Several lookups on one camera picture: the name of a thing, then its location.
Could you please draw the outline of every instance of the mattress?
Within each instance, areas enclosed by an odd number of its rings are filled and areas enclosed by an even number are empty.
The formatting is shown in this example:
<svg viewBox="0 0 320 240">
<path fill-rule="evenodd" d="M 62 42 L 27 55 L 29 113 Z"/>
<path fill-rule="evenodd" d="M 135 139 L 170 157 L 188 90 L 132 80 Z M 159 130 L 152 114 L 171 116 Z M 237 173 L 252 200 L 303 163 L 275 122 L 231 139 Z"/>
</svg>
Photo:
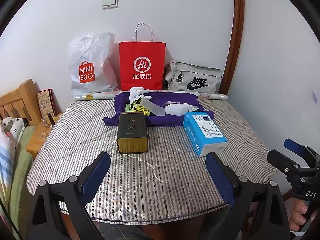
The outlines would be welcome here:
<svg viewBox="0 0 320 240">
<path fill-rule="evenodd" d="M 267 147 L 250 125 L 227 102 L 199 99 L 229 143 L 219 158 L 237 175 L 263 183 L 276 169 L 267 162 Z M 103 117 L 115 115 L 114 100 L 73 102 L 56 123 L 39 151 L 27 178 L 34 195 L 42 179 L 67 180 L 90 165 L 101 151 L 111 156 L 111 167 L 91 203 L 89 215 L 116 224 L 155 224 L 199 216 L 225 206 L 182 126 L 148 127 L 149 150 L 121 155 L 116 126 Z M 67 213 L 65 203 L 60 203 Z"/>
</svg>

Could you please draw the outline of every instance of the black box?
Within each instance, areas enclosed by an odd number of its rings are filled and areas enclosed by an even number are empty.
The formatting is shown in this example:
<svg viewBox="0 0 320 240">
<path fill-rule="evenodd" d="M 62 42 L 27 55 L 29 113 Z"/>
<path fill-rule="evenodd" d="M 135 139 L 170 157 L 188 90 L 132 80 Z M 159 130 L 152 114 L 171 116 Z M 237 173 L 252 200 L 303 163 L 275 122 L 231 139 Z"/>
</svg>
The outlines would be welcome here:
<svg viewBox="0 0 320 240">
<path fill-rule="evenodd" d="M 117 145 L 121 154 L 148 151 L 146 119 L 142 112 L 122 112 L 120 114 Z"/>
</svg>

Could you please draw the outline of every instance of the screw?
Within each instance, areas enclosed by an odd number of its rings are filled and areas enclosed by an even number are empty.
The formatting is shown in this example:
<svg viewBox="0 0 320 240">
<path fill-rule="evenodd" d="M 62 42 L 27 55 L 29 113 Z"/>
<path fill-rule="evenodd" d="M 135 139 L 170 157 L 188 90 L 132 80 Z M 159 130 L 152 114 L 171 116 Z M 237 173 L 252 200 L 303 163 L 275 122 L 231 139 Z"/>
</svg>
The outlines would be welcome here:
<svg viewBox="0 0 320 240">
<path fill-rule="evenodd" d="M 47 182 L 43 179 L 39 182 L 39 186 L 42 187 L 46 184 Z"/>
<path fill-rule="evenodd" d="M 78 179 L 77 176 L 71 176 L 71 177 L 69 178 L 69 181 L 70 181 L 70 182 L 75 182 L 77 179 Z"/>
<path fill-rule="evenodd" d="M 270 180 L 270 185 L 276 187 L 278 184 L 274 180 Z"/>
<path fill-rule="evenodd" d="M 240 176 L 239 180 L 242 181 L 242 182 L 247 182 L 248 178 L 246 176 Z"/>
</svg>

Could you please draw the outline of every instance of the blue gripper pad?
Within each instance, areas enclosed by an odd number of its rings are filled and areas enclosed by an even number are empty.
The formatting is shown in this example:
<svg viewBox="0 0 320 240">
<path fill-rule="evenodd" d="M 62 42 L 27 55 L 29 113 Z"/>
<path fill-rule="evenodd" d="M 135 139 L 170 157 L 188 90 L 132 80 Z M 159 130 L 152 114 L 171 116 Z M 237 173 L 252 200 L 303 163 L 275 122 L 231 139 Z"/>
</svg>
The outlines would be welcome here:
<svg viewBox="0 0 320 240">
<path fill-rule="evenodd" d="M 301 146 L 299 143 L 292 141 L 291 139 L 286 139 L 284 141 L 284 147 L 299 155 L 300 157 L 303 157 L 306 153 L 306 150 L 303 146 Z"/>
<path fill-rule="evenodd" d="M 234 198 L 233 185 L 223 172 L 216 160 L 208 154 L 205 159 L 205 166 L 210 174 L 211 179 L 216 185 L 223 201 L 231 207 L 234 206 L 236 200 Z"/>
<path fill-rule="evenodd" d="M 100 155 L 101 154 L 103 155 L 103 157 L 97 164 L 95 163 L 95 161 L 92 163 L 92 165 L 95 165 L 95 167 L 82 186 L 81 203 L 83 205 L 85 205 L 86 203 L 90 203 L 93 200 L 105 175 L 110 168 L 110 155 L 107 152 L 101 152 Z"/>
</svg>

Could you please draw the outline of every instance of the white plastic bag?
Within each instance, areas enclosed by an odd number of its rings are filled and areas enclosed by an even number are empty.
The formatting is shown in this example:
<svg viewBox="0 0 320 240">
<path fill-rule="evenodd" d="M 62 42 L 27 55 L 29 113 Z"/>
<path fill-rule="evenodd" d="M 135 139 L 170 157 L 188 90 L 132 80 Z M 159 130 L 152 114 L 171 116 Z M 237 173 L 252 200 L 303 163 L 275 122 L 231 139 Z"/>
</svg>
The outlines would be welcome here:
<svg viewBox="0 0 320 240">
<path fill-rule="evenodd" d="M 116 76 L 108 61 L 114 41 L 115 36 L 112 33 L 89 33 L 69 43 L 69 72 L 73 96 L 116 89 Z"/>
</svg>

